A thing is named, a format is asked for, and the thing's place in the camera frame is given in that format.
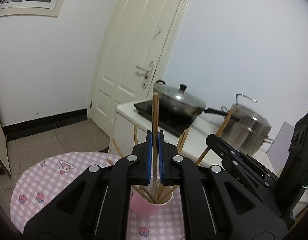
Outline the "stainless steel steamer pot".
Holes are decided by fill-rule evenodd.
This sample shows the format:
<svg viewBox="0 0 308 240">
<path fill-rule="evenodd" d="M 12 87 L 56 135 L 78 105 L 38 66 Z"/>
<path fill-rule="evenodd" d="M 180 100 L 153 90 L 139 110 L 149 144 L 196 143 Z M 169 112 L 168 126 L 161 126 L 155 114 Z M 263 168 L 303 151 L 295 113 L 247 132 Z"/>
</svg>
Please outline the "stainless steel steamer pot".
<svg viewBox="0 0 308 240">
<path fill-rule="evenodd" d="M 240 96 L 257 103 L 245 94 L 236 94 L 236 103 L 230 109 L 232 115 L 220 137 L 234 149 L 253 155 L 264 143 L 274 143 L 274 139 L 269 138 L 271 125 L 262 115 L 239 103 Z"/>
</svg>

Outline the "white kitchen cabinet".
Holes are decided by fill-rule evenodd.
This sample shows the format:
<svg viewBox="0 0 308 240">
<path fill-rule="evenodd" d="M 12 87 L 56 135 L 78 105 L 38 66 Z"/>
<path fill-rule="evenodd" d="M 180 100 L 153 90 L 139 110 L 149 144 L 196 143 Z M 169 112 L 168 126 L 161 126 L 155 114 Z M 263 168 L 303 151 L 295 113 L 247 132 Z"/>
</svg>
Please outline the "white kitchen cabinet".
<svg viewBox="0 0 308 240">
<path fill-rule="evenodd" d="M 132 153 L 134 147 L 134 125 L 136 125 L 137 128 L 138 143 L 145 142 L 147 130 L 152 129 L 151 121 L 139 115 L 134 107 L 134 104 L 134 102 L 128 102 L 118 105 L 115 109 L 115 126 L 110 140 L 110 154 L 120 155 L 115 148 L 112 139 L 115 140 L 116 145 L 121 150 L 122 156 Z M 179 137 L 174 136 L 161 127 L 159 127 L 159 130 L 164 131 L 164 138 L 166 142 L 177 145 Z M 189 127 L 189 133 L 185 140 L 181 154 L 193 161 L 196 161 L 206 148 L 207 135 L 216 133 L 217 130 L 217 126 L 202 118 L 197 118 Z M 258 150 L 252 157 L 271 170 L 271 172 L 275 173 L 266 152 Z M 221 165 L 221 158 L 210 150 L 200 162 L 200 165 L 208 167 L 213 164 Z"/>
</svg>

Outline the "black induction cooktop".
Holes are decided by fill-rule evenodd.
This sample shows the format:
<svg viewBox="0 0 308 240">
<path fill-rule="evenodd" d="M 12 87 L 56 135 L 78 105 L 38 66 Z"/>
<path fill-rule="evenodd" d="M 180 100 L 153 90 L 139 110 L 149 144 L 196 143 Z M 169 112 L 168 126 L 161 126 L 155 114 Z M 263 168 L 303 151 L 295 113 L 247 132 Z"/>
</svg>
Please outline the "black induction cooktop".
<svg viewBox="0 0 308 240">
<path fill-rule="evenodd" d="M 135 103 L 137 113 L 147 120 L 152 120 L 152 101 Z M 176 137 L 180 137 L 183 132 L 191 126 L 194 118 L 177 113 L 165 106 L 159 106 L 159 127 L 168 131 Z"/>
</svg>

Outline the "lavender board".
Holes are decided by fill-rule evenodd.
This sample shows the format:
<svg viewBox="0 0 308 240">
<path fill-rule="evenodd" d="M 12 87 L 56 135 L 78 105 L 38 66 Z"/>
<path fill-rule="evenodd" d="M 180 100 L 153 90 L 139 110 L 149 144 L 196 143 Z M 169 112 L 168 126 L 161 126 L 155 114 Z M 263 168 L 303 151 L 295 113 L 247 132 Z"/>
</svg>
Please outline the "lavender board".
<svg viewBox="0 0 308 240">
<path fill-rule="evenodd" d="M 288 149 L 294 132 L 294 126 L 284 122 L 279 130 L 274 143 L 267 151 L 268 157 L 282 157 L 288 155 Z"/>
</svg>

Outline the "white panel door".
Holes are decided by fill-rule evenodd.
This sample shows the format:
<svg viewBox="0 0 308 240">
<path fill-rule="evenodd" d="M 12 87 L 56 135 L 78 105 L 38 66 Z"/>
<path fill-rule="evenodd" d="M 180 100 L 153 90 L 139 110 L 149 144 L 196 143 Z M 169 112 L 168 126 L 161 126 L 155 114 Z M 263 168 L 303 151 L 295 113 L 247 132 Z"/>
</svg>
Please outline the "white panel door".
<svg viewBox="0 0 308 240">
<path fill-rule="evenodd" d="M 144 100 L 182 0 L 120 0 L 108 25 L 98 56 L 89 117 L 108 136 L 115 108 Z M 155 63 L 146 89 L 144 72 Z"/>
</svg>

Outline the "pink cylindrical utensil holder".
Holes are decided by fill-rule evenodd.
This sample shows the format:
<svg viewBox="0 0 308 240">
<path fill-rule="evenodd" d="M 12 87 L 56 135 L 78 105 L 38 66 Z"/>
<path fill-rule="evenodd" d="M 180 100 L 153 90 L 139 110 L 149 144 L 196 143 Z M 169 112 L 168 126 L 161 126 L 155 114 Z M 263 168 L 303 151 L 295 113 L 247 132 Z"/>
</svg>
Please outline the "pink cylindrical utensil holder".
<svg viewBox="0 0 308 240">
<path fill-rule="evenodd" d="M 151 217 L 157 214 L 161 209 L 167 207 L 171 202 L 174 193 L 167 195 L 161 204 L 153 204 L 141 196 L 135 189 L 132 189 L 130 196 L 130 209 L 137 216 Z"/>
</svg>

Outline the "steel wok with lid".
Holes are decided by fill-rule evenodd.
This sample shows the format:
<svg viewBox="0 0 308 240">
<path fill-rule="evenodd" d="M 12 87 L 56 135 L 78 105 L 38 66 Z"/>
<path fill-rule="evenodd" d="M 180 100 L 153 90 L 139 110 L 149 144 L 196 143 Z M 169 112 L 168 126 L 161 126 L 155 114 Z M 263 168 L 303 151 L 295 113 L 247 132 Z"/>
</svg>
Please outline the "steel wok with lid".
<svg viewBox="0 0 308 240">
<path fill-rule="evenodd" d="M 200 98 L 186 92 L 187 86 L 179 87 L 167 85 L 163 80 L 157 80 L 153 85 L 153 92 L 158 93 L 159 103 L 170 108 L 175 113 L 186 115 L 195 120 L 200 114 L 216 114 L 226 117 L 228 114 L 212 108 L 206 108 L 206 103 Z"/>
</svg>

